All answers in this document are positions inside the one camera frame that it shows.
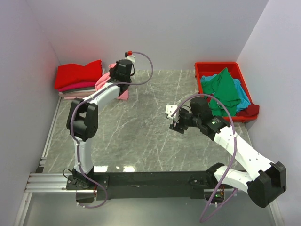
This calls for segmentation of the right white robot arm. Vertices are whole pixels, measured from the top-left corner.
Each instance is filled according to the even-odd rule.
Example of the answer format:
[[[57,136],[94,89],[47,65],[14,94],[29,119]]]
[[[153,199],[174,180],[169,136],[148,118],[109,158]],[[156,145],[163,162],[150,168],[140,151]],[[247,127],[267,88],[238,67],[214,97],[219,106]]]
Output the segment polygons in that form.
[[[177,105],[167,105],[166,117],[173,122],[170,129],[184,133],[195,127],[216,144],[223,147],[245,169],[239,171],[230,166],[215,164],[208,169],[207,184],[217,188],[221,183],[230,185],[248,194],[259,207],[265,208],[286,191],[286,167],[281,162],[272,162],[257,152],[221,116],[213,116],[208,102],[202,97],[190,100],[188,111]]]

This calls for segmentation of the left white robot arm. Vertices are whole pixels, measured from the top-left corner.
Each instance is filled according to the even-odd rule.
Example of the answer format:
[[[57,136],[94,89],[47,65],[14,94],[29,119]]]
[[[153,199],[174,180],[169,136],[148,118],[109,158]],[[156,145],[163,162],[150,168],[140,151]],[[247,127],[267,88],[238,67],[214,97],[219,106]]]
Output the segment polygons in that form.
[[[71,183],[89,189],[94,183],[92,138],[98,130],[98,113],[114,99],[127,99],[131,77],[135,74],[132,60],[126,58],[109,66],[109,71],[95,84],[95,92],[71,103],[66,127],[75,147],[75,165]]]

